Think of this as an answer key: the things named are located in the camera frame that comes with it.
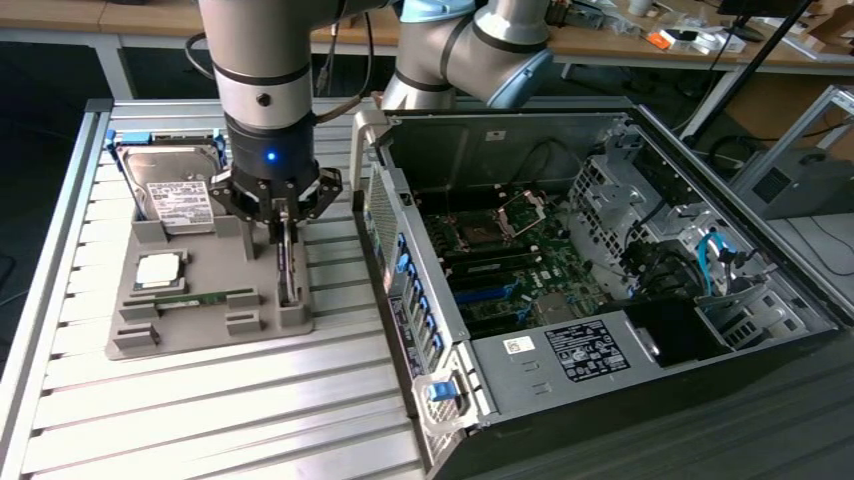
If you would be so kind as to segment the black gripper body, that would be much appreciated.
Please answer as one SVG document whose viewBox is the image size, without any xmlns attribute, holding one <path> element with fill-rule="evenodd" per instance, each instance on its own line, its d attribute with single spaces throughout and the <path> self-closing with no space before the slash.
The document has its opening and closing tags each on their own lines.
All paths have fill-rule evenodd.
<svg viewBox="0 0 854 480">
<path fill-rule="evenodd" d="M 256 128 L 225 115 L 232 164 L 254 179 L 308 188 L 318 177 L 314 160 L 316 117 L 305 114 L 284 128 Z"/>
</svg>

